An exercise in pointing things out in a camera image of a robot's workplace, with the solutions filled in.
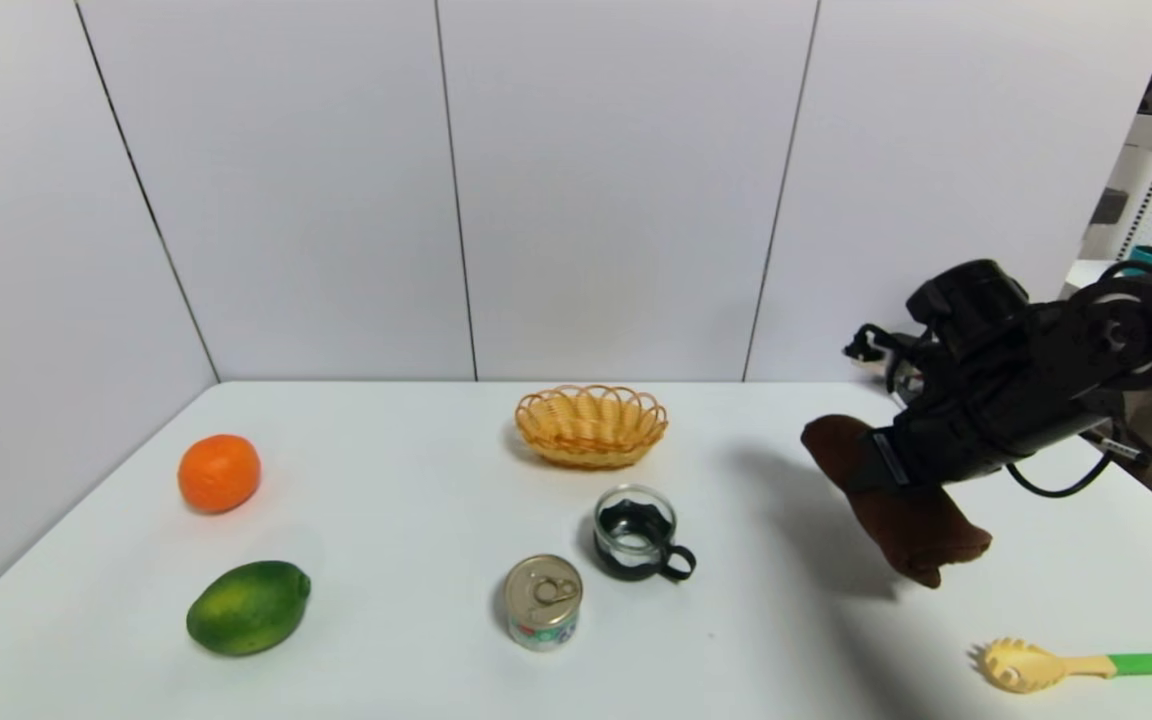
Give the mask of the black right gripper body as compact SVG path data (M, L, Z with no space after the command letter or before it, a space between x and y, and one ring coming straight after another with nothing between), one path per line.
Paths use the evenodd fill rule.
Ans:
M888 495L929 491L993 473L1034 452L979 402L920 397L887 427L861 433L849 488Z

